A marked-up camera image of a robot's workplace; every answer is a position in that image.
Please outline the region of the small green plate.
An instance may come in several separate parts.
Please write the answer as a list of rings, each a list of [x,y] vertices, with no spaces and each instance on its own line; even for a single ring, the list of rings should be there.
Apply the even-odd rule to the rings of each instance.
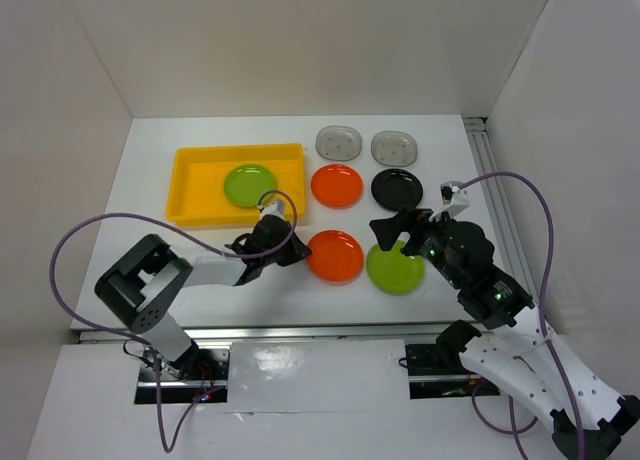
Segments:
[[[406,256],[402,252],[405,245],[404,241],[397,240],[389,251],[374,245],[366,255],[367,275],[374,286],[384,293],[406,295],[423,282],[424,259],[421,256]]]

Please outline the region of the black plate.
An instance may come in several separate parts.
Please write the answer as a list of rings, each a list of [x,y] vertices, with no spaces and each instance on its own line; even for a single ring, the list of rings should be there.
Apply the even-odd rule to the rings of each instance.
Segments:
[[[371,194],[382,208],[400,212],[417,207],[423,199],[423,186],[412,173],[403,169],[386,169],[371,182]]]

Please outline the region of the orange plate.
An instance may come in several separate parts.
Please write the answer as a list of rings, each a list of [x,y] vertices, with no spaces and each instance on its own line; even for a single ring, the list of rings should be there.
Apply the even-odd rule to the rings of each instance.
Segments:
[[[344,231],[324,230],[308,242],[311,255],[306,259],[311,272],[320,280],[346,284],[361,272],[364,254],[355,238]]]
[[[360,199],[363,181],[353,168],[343,164],[330,164],[314,173],[310,187],[319,203],[329,208],[343,209]]]

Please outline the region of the large green plate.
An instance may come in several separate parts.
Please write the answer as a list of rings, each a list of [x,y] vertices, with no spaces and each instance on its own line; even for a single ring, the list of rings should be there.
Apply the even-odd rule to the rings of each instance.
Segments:
[[[254,207],[267,191],[276,188],[276,177],[259,164],[245,164],[232,169],[224,179],[227,200],[238,207]]]

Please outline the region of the clear glass plate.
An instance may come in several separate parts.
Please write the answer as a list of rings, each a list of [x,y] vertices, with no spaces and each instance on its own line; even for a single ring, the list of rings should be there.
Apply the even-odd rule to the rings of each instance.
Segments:
[[[355,160],[363,146],[362,135],[352,127],[331,125],[322,128],[315,141],[316,152],[325,160],[348,162]]]
[[[405,132],[382,131],[371,141],[371,154],[383,166],[408,167],[417,161],[418,153],[417,141]]]

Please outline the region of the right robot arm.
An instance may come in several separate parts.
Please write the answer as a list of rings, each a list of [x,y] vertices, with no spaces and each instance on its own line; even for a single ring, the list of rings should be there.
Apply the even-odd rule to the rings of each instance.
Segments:
[[[482,376],[525,406],[567,459],[607,459],[639,421],[639,400],[603,382],[556,334],[532,297],[493,261],[494,246],[468,221],[404,210],[369,223],[378,247],[420,256],[457,291],[476,322],[458,320],[436,339],[441,368]]]

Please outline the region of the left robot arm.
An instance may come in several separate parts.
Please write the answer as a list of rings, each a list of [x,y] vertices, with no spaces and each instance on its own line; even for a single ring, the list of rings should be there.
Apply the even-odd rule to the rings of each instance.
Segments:
[[[193,261],[178,256],[160,236],[137,242],[96,282],[94,292],[131,332],[162,357],[176,379],[189,377],[201,361],[200,349],[169,313],[178,294],[201,285],[243,286],[270,265],[287,267],[312,250],[276,214],[261,218],[249,233],[227,244],[220,255]]]

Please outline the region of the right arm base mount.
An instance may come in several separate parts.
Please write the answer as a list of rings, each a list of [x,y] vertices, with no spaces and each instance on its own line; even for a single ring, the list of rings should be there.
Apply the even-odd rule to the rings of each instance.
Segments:
[[[499,395],[498,388],[479,375],[447,366],[435,344],[406,344],[397,363],[407,371],[412,400]]]

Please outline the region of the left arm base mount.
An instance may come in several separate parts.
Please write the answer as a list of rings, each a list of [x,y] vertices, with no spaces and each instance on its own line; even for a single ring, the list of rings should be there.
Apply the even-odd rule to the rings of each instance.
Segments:
[[[155,404],[156,379],[150,350],[145,349],[141,354],[130,352],[129,356],[140,361],[134,403]],[[162,360],[162,403],[187,405],[194,399],[204,404],[226,403],[230,357],[231,351],[228,346],[201,347],[196,360],[181,371]]]

